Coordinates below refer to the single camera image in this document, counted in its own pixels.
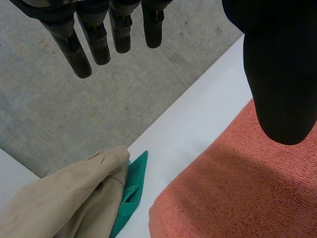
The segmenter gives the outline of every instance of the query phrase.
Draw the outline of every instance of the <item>tan fabric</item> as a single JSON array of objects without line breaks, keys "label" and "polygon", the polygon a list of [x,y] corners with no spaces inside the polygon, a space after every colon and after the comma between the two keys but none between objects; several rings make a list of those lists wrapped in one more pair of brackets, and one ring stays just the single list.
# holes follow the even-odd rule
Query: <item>tan fabric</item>
[{"label": "tan fabric", "polygon": [[0,238],[107,238],[129,153],[115,147],[20,189],[0,214]]}]

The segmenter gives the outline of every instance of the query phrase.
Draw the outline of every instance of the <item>black object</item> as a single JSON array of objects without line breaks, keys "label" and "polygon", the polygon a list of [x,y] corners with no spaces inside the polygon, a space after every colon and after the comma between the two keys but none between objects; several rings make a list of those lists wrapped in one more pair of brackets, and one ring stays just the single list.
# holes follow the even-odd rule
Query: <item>black object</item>
[{"label": "black object", "polygon": [[140,0],[111,0],[110,22],[115,49],[118,53],[127,53],[131,48],[130,31],[132,19],[130,14],[140,4]]},{"label": "black object", "polygon": [[63,52],[75,74],[80,78],[91,75],[91,67],[74,30],[74,17],[58,23],[43,22]]},{"label": "black object", "polygon": [[244,69],[259,123],[272,140],[294,145],[317,120],[317,2],[223,0],[244,38]]},{"label": "black object", "polygon": [[[38,19],[48,29],[65,55],[75,74],[89,77],[91,66],[74,31],[74,13],[84,31],[90,51],[98,65],[110,61],[104,19],[109,10],[113,41],[117,52],[131,48],[130,14],[141,0],[10,0],[31,18]],[[162,40],[163,10],[171,0],[143,0],[144,30],[150,48]]]},{"label": "black object", "polygon": [[107,32],[104,26],[110,0],[86,0],[77,3],[76,13],[96,64],[110,61]]},{"label": "black object", "polygon": [[171,0],[142,0],[144,33],[149,48],[157,48],[162,42],[164,9]]}]

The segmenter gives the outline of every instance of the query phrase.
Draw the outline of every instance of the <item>black glove finger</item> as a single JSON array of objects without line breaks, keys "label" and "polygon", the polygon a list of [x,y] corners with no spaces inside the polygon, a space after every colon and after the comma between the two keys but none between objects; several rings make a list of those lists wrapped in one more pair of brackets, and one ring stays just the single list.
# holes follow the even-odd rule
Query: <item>black glove finger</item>
[{"label": "black glove finger", "polygon": [[140,0],[111,0],[109,15],[115,49],[126,53],[131,49],[130,31],[132,19],[130,14],[140,4]]},{"label": "black glove finger", "polygon": [[144,33],[149,48],[157,48],[162,43],[164,9],[171,2],[171,0],[142,0]]},{"label": "black glove finger", "polygon": [[75,74],[80,78],[89,77],[91,66],[74,30],[74,18],[55,23],[42,21],[42,24],[50,31]]},{"label": "black glove finger", "polygon": [[90,51],[96,64],[110,61],[107,32],[104,26],[110,0],[86,0],[77,2],[76,13],[85,33]]}]

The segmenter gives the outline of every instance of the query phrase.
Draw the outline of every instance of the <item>cloth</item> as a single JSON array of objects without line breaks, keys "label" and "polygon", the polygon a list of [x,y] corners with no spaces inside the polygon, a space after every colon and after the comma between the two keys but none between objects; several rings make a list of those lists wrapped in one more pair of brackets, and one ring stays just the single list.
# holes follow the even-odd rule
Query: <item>cloth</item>
[{"label": "cloth", "polygon": [[125,224],[127,224],[141,200],[148,154],[149,153],[145,151],[128,167],[128,176],[124,187],[123,200],[118,211],[117,219],[112,228],[110,238],[115,238]]},{"label": "cloth", "polygon": [[22,187],[0,214],[0,238],[109,237],[128,160],[115,147]]},{"label": "cloth", "polygon": [[317,120],[317,1],[222,0],[244,37],[244,69],[259,123],[286,145]]},{"label": "cloth", "polygon": [[151,238],[315,238],[317,126],[285,146],[250,102],[150,209]]}]

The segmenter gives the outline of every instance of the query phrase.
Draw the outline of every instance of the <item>white board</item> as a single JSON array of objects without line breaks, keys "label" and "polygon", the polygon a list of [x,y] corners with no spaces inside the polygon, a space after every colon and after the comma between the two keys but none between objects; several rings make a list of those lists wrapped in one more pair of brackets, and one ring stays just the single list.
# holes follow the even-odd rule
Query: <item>white board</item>
[{"label": "white board", "polygon": [[20,187],[37,179],[39,177],[0,149],[0,211]]}]

